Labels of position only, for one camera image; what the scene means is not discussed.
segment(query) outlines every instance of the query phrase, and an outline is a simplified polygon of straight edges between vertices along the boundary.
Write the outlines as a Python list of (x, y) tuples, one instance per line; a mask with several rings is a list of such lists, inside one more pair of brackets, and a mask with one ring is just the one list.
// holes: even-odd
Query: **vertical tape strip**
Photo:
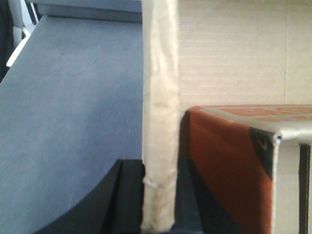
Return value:
[(142, 1), (144, 35), (143, 233), (174, 223), (179, 133), (176, 0)]

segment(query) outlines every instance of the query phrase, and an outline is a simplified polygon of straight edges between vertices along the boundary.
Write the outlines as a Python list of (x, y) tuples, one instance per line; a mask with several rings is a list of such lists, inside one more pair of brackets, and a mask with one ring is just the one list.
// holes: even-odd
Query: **orange cardboard box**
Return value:
[(310, 233), (312, 105), (196, 106), (189, 113), (191, 157), (244, 233)]

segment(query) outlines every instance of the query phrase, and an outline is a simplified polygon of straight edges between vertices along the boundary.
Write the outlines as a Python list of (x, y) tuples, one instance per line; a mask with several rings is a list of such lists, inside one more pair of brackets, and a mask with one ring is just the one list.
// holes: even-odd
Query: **blue-gray panel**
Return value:
[(142, 23), (142, 14), (140, 12), (111, 11), (50, 4), (39, 4), (38, 9), (42, 15), (48, 16)]
[(113, 11), (142, 12), (139, 0), (26, 0), (27, 2), (59, 6), (74, 6)]
[(140, 158), (142, 25), (44, 17), (0, 84), (0, 233), (29, 234)]

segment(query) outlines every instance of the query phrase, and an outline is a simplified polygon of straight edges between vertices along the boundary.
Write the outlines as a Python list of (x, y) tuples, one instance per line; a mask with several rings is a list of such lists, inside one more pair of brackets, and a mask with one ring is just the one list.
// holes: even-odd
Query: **cardboard wall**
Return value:
[(195, 105), (311, 104), (312, 1), (180, 0), (179, 15), (181, 116)]

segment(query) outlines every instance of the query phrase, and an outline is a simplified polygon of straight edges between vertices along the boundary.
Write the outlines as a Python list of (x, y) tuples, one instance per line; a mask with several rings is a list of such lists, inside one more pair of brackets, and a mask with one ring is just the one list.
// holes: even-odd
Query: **cardboard box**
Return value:
[(181, 115), (196, 105), (312, 103), (312, 1), (180, 0), (179, 20)]
[(197, 106), (189, 113), (191, 157), (244, 233), (312, 233), (312, 105)]

